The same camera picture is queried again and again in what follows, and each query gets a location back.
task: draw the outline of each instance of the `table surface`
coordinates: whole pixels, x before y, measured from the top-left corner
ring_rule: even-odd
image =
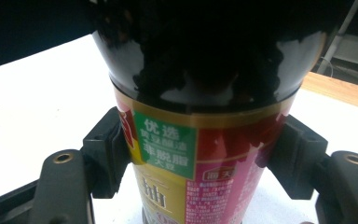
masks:
[[[116,105],[107,68],[90,35],[0,66],[0,195],[39,177],[55,151],[82,139]],[[308,74],[291,115],[328,140],[327,154],[358,153],[358,86]],[[314,204],[292,201],[266,169],[244,223],[318,223]],[[132,167],[112,200],[93,200],[96,223],[142,223]]]

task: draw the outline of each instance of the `gold stripe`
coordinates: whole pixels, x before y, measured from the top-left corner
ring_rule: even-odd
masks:
[[[295,95],[292,95],[288,99],[277,104],[243,112],[220,114],[193,113],[188,115],[161,110],[150,105],[142,104],[132,100],[118,90],[116,90],[116,95],[121,102],[135,110],[135,113],[139,112],[151,118],[192,128],[229,128],[256,123],[265,117],[277,114],[280,111],[289,108],[295,99]]]

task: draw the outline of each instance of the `bottle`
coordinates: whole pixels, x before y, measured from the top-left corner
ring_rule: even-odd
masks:
[[[341,1],[106,0],[94,40],[144,223],[238,224]]]

